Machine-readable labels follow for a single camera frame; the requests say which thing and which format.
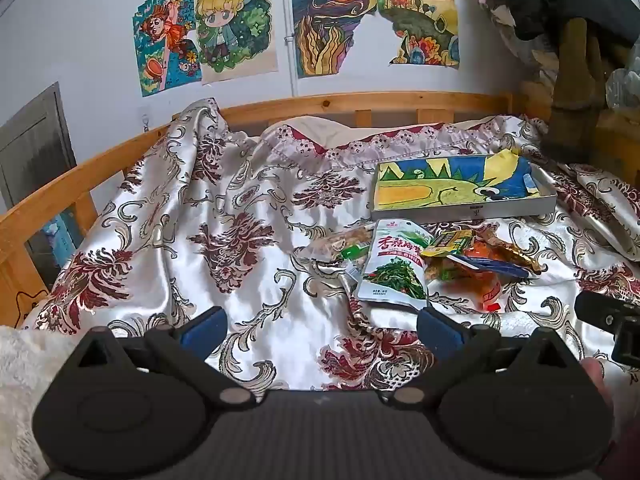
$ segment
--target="bedsheet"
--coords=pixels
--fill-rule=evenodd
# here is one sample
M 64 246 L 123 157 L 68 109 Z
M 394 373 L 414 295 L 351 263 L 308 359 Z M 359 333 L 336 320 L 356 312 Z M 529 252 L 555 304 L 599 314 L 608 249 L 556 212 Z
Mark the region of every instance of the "bedsheet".
M 196 102 L 132 168 L 24 327 L 76 334 L 106 325 L 135 336 L 220 305 L 229 333 L 208 362 L 258 396 L 268 388 L 397 388 L 434 362 L 412 330 L 415 316 L 360 304 L 340 269 L 300 250 L 369 219 L 381 161 L 509 148 L 542 165 L 558 191 L 554 213 L 428 228 L 495 229 L 544 273 L 504 285 L 499 312 L 477 312 L 449 285 L 431 286 L 431 303 L 505 335 L 552 327 L 576 357 L 599 360 L 616 420 L 627 420 L 638 370 L 610 361 L 612 336 L 578 321 L 573 304 L 581 290 L 640 303 L 640 197 L 612 174 L 545 160 L 537 147 L 545 131 L 541 121 L 511 116 L 390 130 L 307 117 L 249 137 L 229 130 L 213 99 Z

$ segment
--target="drawing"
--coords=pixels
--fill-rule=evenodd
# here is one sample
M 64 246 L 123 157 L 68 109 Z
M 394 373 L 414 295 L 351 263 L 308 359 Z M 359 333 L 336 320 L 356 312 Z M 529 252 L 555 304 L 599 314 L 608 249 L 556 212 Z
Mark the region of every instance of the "drawing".
M 269 0 L 196 0 L 202 82 L 278 69 Z
M 147 0 L 138 7 L 133 32 L 143 96 L 200 81 L 198 51 L 186 38 L 194 27 L 193 0 Z
M 298 75 L 337 74 L 353 31 L 376 0 L 291 0 Z
M 380 164 L 375 209 L 400 209 L 539 196 L 526 158 L 497 155 L 415 158 Z
M 380 14 L 401 38 L 393 64 L 457 67 L 458 11 L 454 0 L 378 0 Z

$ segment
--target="cartoon girl drawing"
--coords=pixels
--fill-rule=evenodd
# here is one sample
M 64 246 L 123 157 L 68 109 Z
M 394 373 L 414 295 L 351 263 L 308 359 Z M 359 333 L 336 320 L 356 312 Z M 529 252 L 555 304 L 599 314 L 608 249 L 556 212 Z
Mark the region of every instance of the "cartoon girl drawing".
M 198 0 L 196 13 L 209 29 L 199 34 L 200 47 L 211 64 L 219 58 L 227 62 L 229 54 L 238 49 L 238 38 L 229 24 L 244 3 L 245 0 Z
M 140 25 L 140 30 L 150 38 L 152 43 L 165 40 L 162 59 L 150 60 L 154 62 L 154 66 L 157 65 L 156 68 L 160 69 L 152 70 L 154 79 L 160 83 L 159 91 L 178 84 L 180 73 L 186 73 L 189 78 L 201 76 L 196 46 L 193 41 L 185 38 L 188 31 L 178 23 L 178 12 L 178 3 L 169 0 L 164 5 L 154 6 L 154 10 Z

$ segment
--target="white fur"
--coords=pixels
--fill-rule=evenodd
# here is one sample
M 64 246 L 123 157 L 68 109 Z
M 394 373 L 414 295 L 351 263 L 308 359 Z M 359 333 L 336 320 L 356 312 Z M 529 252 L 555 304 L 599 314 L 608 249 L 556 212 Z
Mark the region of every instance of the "white fur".
M 0 326 L 0 480 L 38 480 L 49 471 L 31 432 L 31 417 L 78 341 Z

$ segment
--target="wooden bed rail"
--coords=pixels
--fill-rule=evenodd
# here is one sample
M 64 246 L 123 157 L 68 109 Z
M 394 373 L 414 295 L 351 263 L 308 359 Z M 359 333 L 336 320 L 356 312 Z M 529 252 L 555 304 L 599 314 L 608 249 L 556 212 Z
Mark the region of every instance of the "wooden bed rail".
M 353 113 L 360 128 L 372 127 L 373 112 L 414 112 L 415 124 L 450 123 L 456 112 L 517 114 L 526 100 L 510 94 L 459 92 L 358 92 L 266 101 L 222 110 L 232 128 L 275 124 L 302 115 Z M 72 206 L 82 234 L 97 219 L 90 191 L 119 171 L 127 171 L 166 133 L 168 125 L 94 156 L 49 182 L 0 217 L 0 324 L 18 326 L 48 291 L 25 243 L 47 221 Z

